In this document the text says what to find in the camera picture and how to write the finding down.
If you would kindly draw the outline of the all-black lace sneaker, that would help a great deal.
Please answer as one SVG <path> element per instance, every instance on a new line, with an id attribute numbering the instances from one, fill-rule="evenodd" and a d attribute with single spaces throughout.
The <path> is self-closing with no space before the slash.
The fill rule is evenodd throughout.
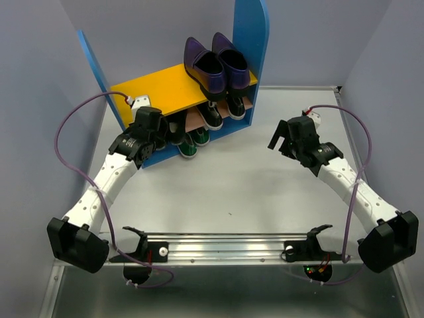
<path id="1" fill-rule="evenodd" d="M 169 116 L 168 126 L 168 141 L 175 146 L 182 144 L 186 133 L 186 116 Z"/>

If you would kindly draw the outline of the black white-laced sneaker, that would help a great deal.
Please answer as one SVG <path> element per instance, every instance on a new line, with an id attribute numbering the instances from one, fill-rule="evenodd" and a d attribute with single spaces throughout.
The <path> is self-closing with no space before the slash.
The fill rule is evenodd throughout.
<path id="1" fill-rule="evenodd" d="M 229 117 L 234 120 L 242 120 L 246 114 L 244 101 L 241 97 L 233 97 L 232 95 L 226 96 L 227 109 Z"/>

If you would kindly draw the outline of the black sneaker orange sole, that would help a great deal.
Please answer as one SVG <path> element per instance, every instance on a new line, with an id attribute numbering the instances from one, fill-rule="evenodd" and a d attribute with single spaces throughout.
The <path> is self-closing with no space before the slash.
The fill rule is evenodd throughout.
<path id="1" fill-rule="evenodd" d="M 208 101 L 196 107 L 209 130 L 217 131 L 222 128 L 223 118 L 218 111 L 217 102 Z"/>

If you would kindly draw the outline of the purple loafer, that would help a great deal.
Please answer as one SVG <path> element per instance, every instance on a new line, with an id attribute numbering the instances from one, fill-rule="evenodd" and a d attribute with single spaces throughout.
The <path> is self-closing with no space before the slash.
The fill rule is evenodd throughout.
<path id="1" fill-rule="evenodd" d="M 250 85 L 250 71 L 243 54 L 220 32 L 213 36 L 212 52 L 217 55 L 225 69 L 229 95 L 236 98 L 246 96 Z"/>
<path id="2" fill-rule="evenodd" d="M 184 68 L 199 84 L 207 100 L 218 102 L 227 94 L 227 76 L 222 63 L 212 51 L 194 37 L 187 38 L 184 47 Z"/>

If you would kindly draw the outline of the all-black slip-on shoe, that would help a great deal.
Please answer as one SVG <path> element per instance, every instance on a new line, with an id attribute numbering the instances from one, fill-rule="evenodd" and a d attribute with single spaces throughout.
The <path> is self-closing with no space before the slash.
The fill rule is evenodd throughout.
<path id="1" fill-rule="evenodd" d="M 156 151 L 165 149 L 167 145 L 166 136 L 168 134 L 168 130 L 169 130 L 168 121 L 165 117 L 162 117 L 160 121 L 160 127 L 156 135 L 156 141 L 155 141 Z"/>

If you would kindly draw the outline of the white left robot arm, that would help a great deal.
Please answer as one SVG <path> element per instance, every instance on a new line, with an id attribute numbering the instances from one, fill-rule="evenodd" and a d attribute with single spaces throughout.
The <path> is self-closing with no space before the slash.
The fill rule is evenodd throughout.
<path id="1" fill-rule="evenodd" d="M 110 244 L 98 234 L 109 208 L 124 185 L 156 150 L 164 116 L 153 107 L 140 107 L 135 120 L 109 147 L 94 179 L 78 202 L 61 218 L 52 218 L 47 233 L 54 256 L 90 273 L 98 272 L 109 255 Z"/>

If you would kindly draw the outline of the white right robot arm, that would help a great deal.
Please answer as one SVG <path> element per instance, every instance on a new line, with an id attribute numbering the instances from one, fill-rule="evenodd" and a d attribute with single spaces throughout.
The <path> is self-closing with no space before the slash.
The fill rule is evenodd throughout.
<path id="1" fill-rule="evenodd" d="M 322 143 L 317 134 L 319 119 L 311 115 L 281 120 L 268 145 L 327 184 L 360 221 L 364 236 L 345 239 L 332 225 L 311 229 L 305 240 L 284 244 L 286 262 L 320 261 L 326 256 L 340 260 L 342 255 L 359 258 L 375 273 L 413 256 L 416 252 L 419 220 L 411 211 L 401 212 L 384 201 L 370 186 L 357 177 L 344 154 L 331 142 Z"/>

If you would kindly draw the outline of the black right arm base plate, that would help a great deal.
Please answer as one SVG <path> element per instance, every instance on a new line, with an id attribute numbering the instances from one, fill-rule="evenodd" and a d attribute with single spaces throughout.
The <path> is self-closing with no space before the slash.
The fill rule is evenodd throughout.
<path id="1" fill-rule="evenodd" d="M 323 250 L 317 235 L 322 231 L 332 228 L 332 225 L 321 225 L 312 228 L 303 240 L 287 240 L 284 243 L 284 249 L 280 254 L 280 258 L 286 262 L 301 261 L 322 261 L 330 256 L 330 260 L 341 260 L 341 252 L 336 252 L 334 248 Z"/>

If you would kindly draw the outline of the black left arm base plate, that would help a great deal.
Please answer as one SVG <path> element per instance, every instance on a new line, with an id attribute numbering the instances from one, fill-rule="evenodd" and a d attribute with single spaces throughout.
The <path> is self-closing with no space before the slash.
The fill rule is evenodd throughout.
<path id="1" fill-rule="evenodd" d="M 118 235 L 118 247 L 130 257 L 145 263 L 166 263 L 168 261 L 169 242 L 138 230 L 134 227 L 123 227 Z"/>

